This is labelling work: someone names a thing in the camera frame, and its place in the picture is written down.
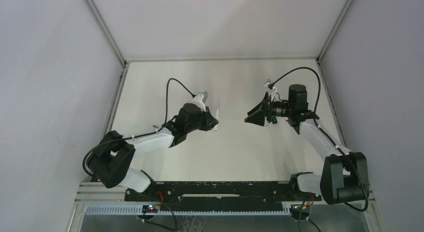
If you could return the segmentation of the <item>white pen teal end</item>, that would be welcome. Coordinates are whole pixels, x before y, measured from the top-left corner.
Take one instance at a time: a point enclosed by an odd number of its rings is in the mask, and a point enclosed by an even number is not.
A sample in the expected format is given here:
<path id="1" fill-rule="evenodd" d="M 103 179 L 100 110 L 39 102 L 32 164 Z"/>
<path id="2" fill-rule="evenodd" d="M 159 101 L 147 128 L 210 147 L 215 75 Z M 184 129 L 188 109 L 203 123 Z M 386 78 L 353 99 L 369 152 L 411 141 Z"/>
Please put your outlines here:
<path id="1" fill-rule="evenodd" d="M 218 131 L 218 126 L 219 126 L 219 114 L 220 114 L 220 107 L 217 106 L 216 111 L 215 111 L 215 119 L 217 120 L 217 124 L 214 126 L 213 131 L 217 132 Z"/>

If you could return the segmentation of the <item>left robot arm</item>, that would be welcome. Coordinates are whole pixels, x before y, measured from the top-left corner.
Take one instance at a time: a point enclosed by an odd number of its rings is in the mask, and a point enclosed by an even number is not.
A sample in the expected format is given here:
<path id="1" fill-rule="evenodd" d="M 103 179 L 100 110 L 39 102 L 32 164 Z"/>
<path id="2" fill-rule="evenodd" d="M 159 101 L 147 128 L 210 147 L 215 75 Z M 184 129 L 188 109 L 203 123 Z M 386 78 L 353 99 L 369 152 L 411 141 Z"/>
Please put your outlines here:
<path id="1" fill-rule="evenodd" d="M 146 172 L 131 168 L 134 157 L 175 147 L 185 141 L 189 133 L 211 131 L 218 123 L 208 107 L 186 103 L 177 115 L 154 132 L 124 137 L 115 130 L 109 131 L 85 155 L 83 169 L 108 189 L 125 187 L 143 193 L 154 180 Z"/>

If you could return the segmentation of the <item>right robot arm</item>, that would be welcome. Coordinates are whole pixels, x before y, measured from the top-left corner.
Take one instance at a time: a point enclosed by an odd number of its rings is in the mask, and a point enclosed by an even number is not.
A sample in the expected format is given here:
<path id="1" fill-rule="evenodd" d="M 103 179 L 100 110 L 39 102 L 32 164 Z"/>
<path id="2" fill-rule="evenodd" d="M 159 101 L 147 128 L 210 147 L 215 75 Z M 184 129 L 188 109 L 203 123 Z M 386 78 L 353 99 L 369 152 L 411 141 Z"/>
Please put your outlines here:
<path id="1" fill-rule="evenodd" d="M 292 84 L 288 99 L 274 101 L 266 92 L 264 98 L 247 112 L 245 122 L 257 126 L 275 124 L 286 118 L 290 127 L 303 137 L 323 160 L 321 174 L 298 172 L 289 180 L 290 192 L 298 200 L 309 195 L 321 196 L 329 205 L 367 201 L 370 194 L 367 159 L 362 152 L 352 152 L 336 141 L 309 109 L 308 92 L 302 84 Z"/>

